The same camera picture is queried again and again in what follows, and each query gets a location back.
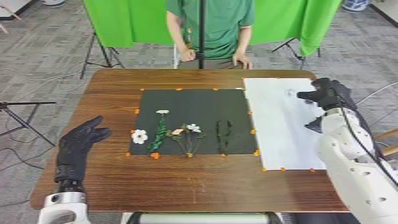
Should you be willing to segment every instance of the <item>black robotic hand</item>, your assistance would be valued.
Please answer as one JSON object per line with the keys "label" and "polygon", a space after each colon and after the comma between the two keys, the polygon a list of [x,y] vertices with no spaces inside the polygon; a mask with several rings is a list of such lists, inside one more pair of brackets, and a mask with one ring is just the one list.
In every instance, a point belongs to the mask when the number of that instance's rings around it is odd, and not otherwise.
{"label": "black robotic hand", "polygon": [[84,181],[86,159],[95,143],[104,141],[113,132],[109,128],[97,128],[104,117],[99,116],[67,134],[59,141],[56,182]]}
{"label": "black robotic hand", "polygon": [[340,106],[356,111],[358,106],[351,96],[353,90],[340,83],[340,81],[331,80],[330,78],[322,78],[314,81],[314,86],[317,91],[299,92],[298,97],[315,101],[326,111],[333,108],[338,108]]}

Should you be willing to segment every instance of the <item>wooden table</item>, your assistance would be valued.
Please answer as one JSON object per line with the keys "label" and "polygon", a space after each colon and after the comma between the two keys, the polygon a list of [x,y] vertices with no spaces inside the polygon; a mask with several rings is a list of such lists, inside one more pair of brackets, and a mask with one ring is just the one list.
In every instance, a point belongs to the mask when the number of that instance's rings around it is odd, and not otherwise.
{"label": "wooden table", "polygon": [[[67,131],[99,115],[113,137],[95,145],[86,188],[91,211],[346,212],[326,172],[264,172],[253,155],[127,156],[141,89],[242,88],[242,78],[315,78],[306,71],[102,70],[83,97]],[[56,189],[56,153],[31,204],[43,207]]]}

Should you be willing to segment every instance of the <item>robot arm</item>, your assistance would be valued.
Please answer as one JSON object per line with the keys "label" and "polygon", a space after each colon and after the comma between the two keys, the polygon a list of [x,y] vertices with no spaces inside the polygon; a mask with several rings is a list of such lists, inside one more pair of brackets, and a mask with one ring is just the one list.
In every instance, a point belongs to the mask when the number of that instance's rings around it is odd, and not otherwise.
{"label": "robot arm", "polygon": [[86,204],[86,159],[95,143],[111,136],[111,130],[97,128],[104,117],[88,121],[67,134],[59,142],[58,193],[47,197],[40,224],[51,224],[63,216],[75,214],[74,224],[90,224]]}
{"label": "robot arm", "polygon": [[398,223],[397,171],[381,157],[376,161],[379,151],[351,100],[351,90],[330,79],[317,80],[314,85],[319,90],[299,93],[299,98],[314,100],[328,111],[319,156],[340,198],[363,224]]}

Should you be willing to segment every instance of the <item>white flower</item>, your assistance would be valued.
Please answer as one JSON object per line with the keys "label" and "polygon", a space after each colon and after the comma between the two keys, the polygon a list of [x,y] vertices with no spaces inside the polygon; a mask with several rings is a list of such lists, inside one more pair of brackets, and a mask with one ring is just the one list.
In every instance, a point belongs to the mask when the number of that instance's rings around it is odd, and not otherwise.
{"label": "white flower", "polygon": [[159,111],[157,111],[157,113],[162,114],[162,115],[164,115],[164,114],[170,114],[170,112],[171,112],[170,110],[159,110]]}
{"label": "white flower", "polygon": [[196,124],[187,125],[187,128],[189,128],[189,130],[191,130],[193,132],[198,132],[198,133],[203,132],[203,131],[202,131],[202,127],[200,127]]}
{"label": "white flower", "polygon": [[148,140],[147,131],[136,130],[136,132],[132,134],[132,138],[134,138],[134,143],[143,145]]}

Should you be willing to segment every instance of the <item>green shirt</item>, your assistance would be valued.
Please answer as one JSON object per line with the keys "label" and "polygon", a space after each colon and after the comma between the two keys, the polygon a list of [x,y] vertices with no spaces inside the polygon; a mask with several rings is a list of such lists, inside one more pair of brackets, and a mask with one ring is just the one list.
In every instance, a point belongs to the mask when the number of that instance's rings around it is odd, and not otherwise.
{"label": "green shirt", "polygon": [[[184,20],[184,38],[200,50],[200,0],[168,0],[168,11]],[[228,59],[239,47],[241,26],[255,24],[255,0],[207,0],[205,57]]]}

